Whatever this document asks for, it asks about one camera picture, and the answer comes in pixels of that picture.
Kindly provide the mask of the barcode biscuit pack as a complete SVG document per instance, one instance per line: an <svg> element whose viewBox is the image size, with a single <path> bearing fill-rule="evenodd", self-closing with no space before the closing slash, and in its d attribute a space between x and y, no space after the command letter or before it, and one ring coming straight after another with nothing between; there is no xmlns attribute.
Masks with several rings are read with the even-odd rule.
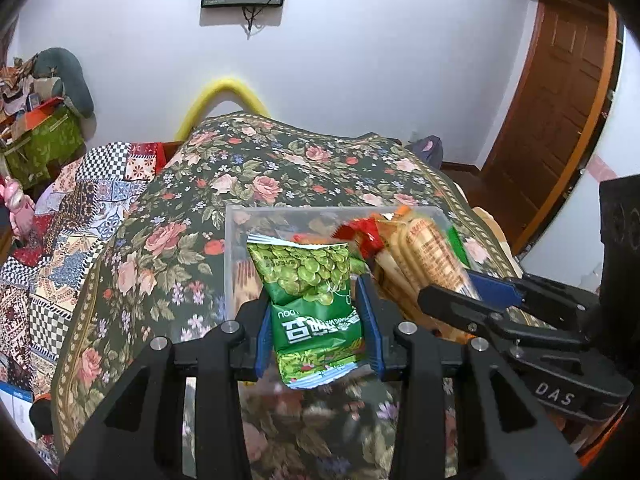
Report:
<svg viewBox="0 0 640 480"><path fill-rule="evenodd" d="M400 253L418 290L437 285L480 300L468 272L432 218L408 209L399 222Z"/></svg>

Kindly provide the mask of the green pea snack bag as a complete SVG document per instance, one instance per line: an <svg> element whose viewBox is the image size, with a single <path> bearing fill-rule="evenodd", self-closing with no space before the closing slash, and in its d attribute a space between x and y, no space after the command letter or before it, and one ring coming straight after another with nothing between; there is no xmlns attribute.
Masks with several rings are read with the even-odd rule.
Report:
<svg viewBox="0 0 640 480"><path fill-rule="evenodd" d="M359 367L363 336L352 279L367 272L364 264L363 271L349 273L327 304L318 296L285 298L273 285L262 285L270 300L273 350L288 388L317 388Z"/></svg>

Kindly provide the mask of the clear plastic storage box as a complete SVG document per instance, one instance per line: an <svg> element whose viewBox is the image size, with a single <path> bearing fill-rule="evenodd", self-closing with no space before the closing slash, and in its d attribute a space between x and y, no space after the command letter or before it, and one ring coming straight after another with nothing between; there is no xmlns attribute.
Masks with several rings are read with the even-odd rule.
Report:
<svg viewBox="0 0 640 480"><path fill-rule="evenodd" d="M226 317L256 299L265 283L291 297L318 296L327 304L348 274L364 270L357 242L336 231L361 219L390 220L395 206L249 207L224 213Z"/></svg>

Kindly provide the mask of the tan cake pack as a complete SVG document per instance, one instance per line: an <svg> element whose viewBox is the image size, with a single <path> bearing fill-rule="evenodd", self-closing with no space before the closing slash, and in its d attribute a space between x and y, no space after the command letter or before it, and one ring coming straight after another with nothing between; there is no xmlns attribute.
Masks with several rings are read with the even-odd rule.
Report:
<svg viewBox="0 0 640 480"><path fill-rule="evenodd" d="M419 295L433 279L428 273L420 237L411 233L407 222L378 218L374 224L383 244L374 258L378 282L388 292L399 292L398 302L406 318L427 326L427 315L419 306Z"/></svg>

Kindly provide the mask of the red snack bag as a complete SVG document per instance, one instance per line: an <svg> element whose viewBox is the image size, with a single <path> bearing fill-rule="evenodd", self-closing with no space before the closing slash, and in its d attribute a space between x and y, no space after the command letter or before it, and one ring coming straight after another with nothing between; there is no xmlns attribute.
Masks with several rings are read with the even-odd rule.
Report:
<svg viewBox="0 0 640 480"><path fill-rule="evenodd" d="M384 220L382 214L370 214L341 224L333 233L336 240L349 242L355 246L364 260L373 259L385 248L378 225Z"/></svg>

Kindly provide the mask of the floral bedspread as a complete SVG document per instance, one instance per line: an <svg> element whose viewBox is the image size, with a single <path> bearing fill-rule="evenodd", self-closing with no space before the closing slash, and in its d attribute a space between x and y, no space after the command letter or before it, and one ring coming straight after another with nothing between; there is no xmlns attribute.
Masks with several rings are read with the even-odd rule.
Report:
<svg viewBox="0 0 640 480"><path fill-rule="evenodd" d="M324 136L243 113L207 119L132 205L81 289L51 384L60 452L153 337L189 341L224 320L230 204L435 206L477 270L520 274L454 182L396 140ZM388 474L399 393L365 370L316 390L268 376L244 386L241 402L257 479Z"/></svg>

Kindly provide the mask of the grey backpack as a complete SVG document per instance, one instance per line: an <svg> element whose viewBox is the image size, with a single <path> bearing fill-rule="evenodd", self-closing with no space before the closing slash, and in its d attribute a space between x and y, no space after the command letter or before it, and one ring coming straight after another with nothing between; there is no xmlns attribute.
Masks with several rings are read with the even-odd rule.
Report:
<svg viewBox="0 0 640 480"><path fill-rule="evenodd" d="M439 136L427 136L426 138L412 141L407 145L407 148L427 166L434 169L442 168L444 147Z"/></svg>

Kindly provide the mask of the brown wooden door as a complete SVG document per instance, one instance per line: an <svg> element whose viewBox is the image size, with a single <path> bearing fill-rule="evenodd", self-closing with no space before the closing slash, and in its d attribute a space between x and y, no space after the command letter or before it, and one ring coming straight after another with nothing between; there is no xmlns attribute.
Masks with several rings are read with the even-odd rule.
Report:
<svg viewBox="0 0 640 480"><path fill-rule="evenodd" d="M482 170L514 254L570 195L603 120L617 47L610 4L538 1L518 88Z"/></svg>

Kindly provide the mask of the patchwork quilt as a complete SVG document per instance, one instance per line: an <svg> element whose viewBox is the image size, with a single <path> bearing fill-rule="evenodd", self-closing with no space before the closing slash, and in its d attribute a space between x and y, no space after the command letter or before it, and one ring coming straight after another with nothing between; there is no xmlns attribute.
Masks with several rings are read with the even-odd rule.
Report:
<svg viewBox="0 0 640 480"><path fill-rule="evenodd" d="M63 167L1 266L1 378L48 393L90 268L166 164L160 143L111 142Z"/></svg>

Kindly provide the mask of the pink plush toy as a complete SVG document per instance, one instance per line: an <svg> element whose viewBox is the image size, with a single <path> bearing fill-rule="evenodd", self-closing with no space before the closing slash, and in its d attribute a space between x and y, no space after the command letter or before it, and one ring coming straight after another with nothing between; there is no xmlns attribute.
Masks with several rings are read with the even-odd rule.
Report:
<svg viewBox="0 0 640 480"><path fill-rule="evenodd" d="M34 226L34 201L24 193L21 183L11 177L1 178L1 198L9 211L14 237L24 240Z"/></svg>

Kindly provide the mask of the green patterned bag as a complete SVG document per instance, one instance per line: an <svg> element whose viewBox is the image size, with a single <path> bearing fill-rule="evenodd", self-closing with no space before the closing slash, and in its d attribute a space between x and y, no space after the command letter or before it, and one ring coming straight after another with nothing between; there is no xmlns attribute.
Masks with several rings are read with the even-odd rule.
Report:
<svg viewBox="0 0 640 480"><path fill-rule="evenodd" d="M9 175L27 190L52 179L50 164L63 166L84 147L78 117L60 104L38 126L2 148L1 157L8 165Z"/></svg>

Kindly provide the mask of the grey cushion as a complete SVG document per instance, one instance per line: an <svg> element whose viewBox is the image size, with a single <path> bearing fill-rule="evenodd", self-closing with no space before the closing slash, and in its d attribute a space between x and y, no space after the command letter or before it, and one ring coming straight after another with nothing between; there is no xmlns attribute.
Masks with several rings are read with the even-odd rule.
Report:
<svg viewBox="0 0 640 480"><path fill-rule="evenodd" d="M32 74L38 79L58 78L64 104L80 118L93 115L93 99L78 58L72 52L60 47L40 51Z"/></svg>

